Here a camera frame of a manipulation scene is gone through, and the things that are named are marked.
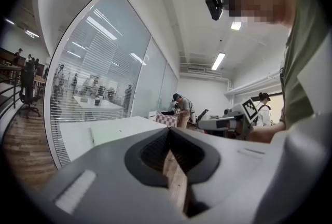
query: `air conditioner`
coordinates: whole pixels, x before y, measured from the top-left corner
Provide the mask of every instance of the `air conditioner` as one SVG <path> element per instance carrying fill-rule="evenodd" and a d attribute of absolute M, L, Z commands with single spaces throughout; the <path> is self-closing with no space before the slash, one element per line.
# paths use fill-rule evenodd
<path fill-rule="evenodd" d="M 199 68 L 199 67 L 188 67 L 188 72 L 189 73 L 205 73 L 205 68 Z"/>

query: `checkered cloth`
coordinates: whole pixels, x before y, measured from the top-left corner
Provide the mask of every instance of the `checkered cloth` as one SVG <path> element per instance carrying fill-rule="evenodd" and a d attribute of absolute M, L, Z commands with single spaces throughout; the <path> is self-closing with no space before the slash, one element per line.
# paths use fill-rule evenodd
<path fill-rule="evenodd" d="M 171 127 L 176 127 L 177 124 L 177 117 L 175 115 L 156 115 L 156 122 L 160 122 L 166 124 Z"/>

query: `beige pants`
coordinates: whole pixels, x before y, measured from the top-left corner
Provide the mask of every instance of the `beige pants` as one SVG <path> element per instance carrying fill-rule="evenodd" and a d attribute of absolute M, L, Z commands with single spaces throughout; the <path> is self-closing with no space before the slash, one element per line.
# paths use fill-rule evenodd
<path fill-rule="evenodd" d="M 182 127 L 182 128 L 187 128 L 187 122 L 189 120 L 190 115 L 180 115 L 178 118 L 178 126 L 177 127 Z"/>

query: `ceiling light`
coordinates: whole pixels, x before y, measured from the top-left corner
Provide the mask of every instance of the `ceiling light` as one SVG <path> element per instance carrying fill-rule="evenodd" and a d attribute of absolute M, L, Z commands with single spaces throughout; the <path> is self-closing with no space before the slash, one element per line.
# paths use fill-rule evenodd
<path fill-rule="evenodd" d="M 31 38 L 35 38 L 35 36 L 33 36 L 31 33 L 27 32 L 27 31 L 24 31 L 26 34 L 28 34 Z"/>
<path fill-rule="evenodd" d="M 11 20 L 9 20 L 9 19 L 5 19 L 8 23 L 10 23 L 10 24 L 13 24 L 13 25 L 15 25 L 15 23 L 14 22 L 12 22 Z"/>
<path fill-rule="evenodd" d="M 34 35 L 34 36 L 36 36 L 36 37 L 38 37 L 38 38 L 39 38 L 39 36 L 38 36 L 37 34 L 35 34 L 35 33 L 31 32 L 31 31 L 28 31 L 28 30 L 26 30 L 26 32 L 29 32 L 30 34 L 32 34 L 32 35 Z"/>
<path fill-rule="evenodd" d="M 220 52 L 211 69 L 212 70 L 217 70 L 218 66 L 220 65 L 220 63 L 222 62 L 224 57 L 225 57 L 225 54 Z"/>
<path fill-rule="evenodd" d="M 139 58 L 135 53 L 131 53 L 130 55 L 133 56 L 136 60 L 138 60 L 141 64 L 146 65 L 146 63 L 144 63 L 142 59 Z"/>
<path fill-rule="evenodd" d="M 79 55 L 77 55 L 77 54 L 74 54 L 74 53 L 72 53 L 72 52 L 69 52 L 69 53 L 71 53 L 71 54 L 74 55 L 74 56 L 77 56 L 78 58 L 81 58 L 81 56 L 79 56 Z"/>
<path fill-rule="evenodd" d="M 75 43 L 75 42 L 73 42 L 73 41 L 72 41 L 72 43 L 75 44 L 75 45 L 78 46 L 78 47 L 81 47 L 82 49 L 85 49 L 85 48 L 84 48 L 83 46 L 81 46 L 80 44 L 77 44 L 77 43 Z"/>
<path fill-rule="evenodd" d="M 230 28 L 233 29 L 233 30 L 237 30 L 238 31 L 240 29 L 240 27 L 241 27 L 241 23 L 240 22 L 233 21 L 232 26 Z"/>
<path fill-rule="evenodd" d="M 104 16 L 104 14 L 102 14 L 98 9 L 96 9 L 95 11 L 93 11 L 98 17 L 100 17 L 101 19 L 105 20 L 109 25 L 112 26 L 112 28 L 114 28 L 121 36 L 123 36 L 110 22 L 109 20 Z"/>
<path fill-rule="evenodd" d="M 106 34 L 107 37 L 109 37 L 112 40 L 117 39 L 111 32 L 109 32 L 107 29 L 105 29 L 103 26 L 101 26 L 98 22 L 96 22 L 92 17 L 88 16 L 87 21 L 89 21 L 92 25 L 97 27 L 101 32 Z"/>

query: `gray machine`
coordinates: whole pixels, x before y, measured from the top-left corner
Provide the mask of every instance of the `gray machine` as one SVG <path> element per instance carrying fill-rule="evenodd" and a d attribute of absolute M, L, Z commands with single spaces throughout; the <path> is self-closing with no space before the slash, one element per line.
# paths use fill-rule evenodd
<path fill-rule="evenodd" d="M 237 139 L 245 140 L 249 134 L 250 125 L 258 115 L 252 99 L 245 99 L 235 105 L 232 109 L 225 109 L 222 118 L 213 118 L 210 120 L 200 120 L 197 127 L 204 129 L 207 133 L 226 137 L 225 132 L 235 131 L 237 123 L 241 122 L 242 133 L 236 136 Z"/>
<path fill-rule="evenodd" d="M 302 120 L 271 144 L 177 128 L 106 143 L 59 170 L 39 207 L 59 223 L 276 223 L 301 204 L 323 171 L 331 118 Z M 187 214 L 162 175 L 169 150 L 188 178 Z"/>

